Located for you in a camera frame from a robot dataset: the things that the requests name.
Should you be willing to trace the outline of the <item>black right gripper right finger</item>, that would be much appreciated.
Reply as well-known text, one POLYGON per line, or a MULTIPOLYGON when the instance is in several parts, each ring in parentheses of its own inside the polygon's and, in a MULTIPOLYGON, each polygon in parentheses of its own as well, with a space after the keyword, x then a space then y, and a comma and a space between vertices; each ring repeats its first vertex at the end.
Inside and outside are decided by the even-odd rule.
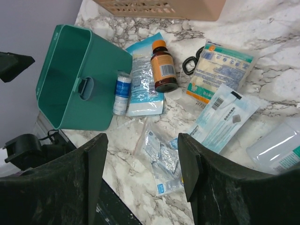
POLYGON ((239 165, 178 136, 187 201, 196 225, 297 225, 300 222, 300 167, 278 175, 239 165))

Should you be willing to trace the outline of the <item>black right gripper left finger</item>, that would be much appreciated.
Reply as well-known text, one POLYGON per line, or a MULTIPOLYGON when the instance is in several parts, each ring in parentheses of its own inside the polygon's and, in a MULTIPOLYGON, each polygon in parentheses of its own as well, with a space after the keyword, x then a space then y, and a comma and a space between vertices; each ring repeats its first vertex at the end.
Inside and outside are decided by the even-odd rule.
POLYGON ((92 225, 108 138, 104 133, 20 176, 0 179, 2 225, 92 225))

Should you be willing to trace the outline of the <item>white blue bandage roll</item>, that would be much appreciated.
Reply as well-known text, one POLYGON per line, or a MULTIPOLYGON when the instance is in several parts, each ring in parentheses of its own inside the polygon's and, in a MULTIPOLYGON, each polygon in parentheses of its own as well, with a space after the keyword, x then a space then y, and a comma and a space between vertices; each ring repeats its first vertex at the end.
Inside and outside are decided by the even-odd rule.
POLYGON ((121 71, 118 72, 113 105, 113 113, 116 115, 126 114, 131 82, 132 78, 129 74, 121 71))

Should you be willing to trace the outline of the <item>clear blue gauze packet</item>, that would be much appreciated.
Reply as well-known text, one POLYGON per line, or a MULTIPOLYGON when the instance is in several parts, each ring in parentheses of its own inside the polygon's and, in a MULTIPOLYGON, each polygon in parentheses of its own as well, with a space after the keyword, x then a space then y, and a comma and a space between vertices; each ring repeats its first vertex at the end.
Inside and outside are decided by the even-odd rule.
POLYGON ((157 33, 129 46, 126 51, 132 55, 132 82, 127 116, 159 115, 163 112, 164 94, 155 91, 150 59, 152 44, 163 37, 157 33))

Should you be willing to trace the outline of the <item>teal plastic medicine box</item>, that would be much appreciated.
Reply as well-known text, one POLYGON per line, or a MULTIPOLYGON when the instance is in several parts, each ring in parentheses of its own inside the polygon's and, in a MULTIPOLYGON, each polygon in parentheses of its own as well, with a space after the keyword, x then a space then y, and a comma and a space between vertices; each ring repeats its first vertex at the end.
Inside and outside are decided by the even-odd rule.
POLYGON ((118 74, 131 69, 125 50, 89 29, 57 25, 36 86, 38 107, 55 129, 104 131, 118 74))

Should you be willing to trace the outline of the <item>amber medicine bottle orange cap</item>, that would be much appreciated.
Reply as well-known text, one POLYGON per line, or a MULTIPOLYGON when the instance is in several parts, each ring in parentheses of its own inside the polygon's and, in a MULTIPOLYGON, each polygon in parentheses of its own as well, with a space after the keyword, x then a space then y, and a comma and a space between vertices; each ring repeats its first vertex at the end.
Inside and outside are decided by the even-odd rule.
POLYGON ((164 40, 153 42, 150 63, 156 92, 167 93, 178 88, 173 57, 164 40))

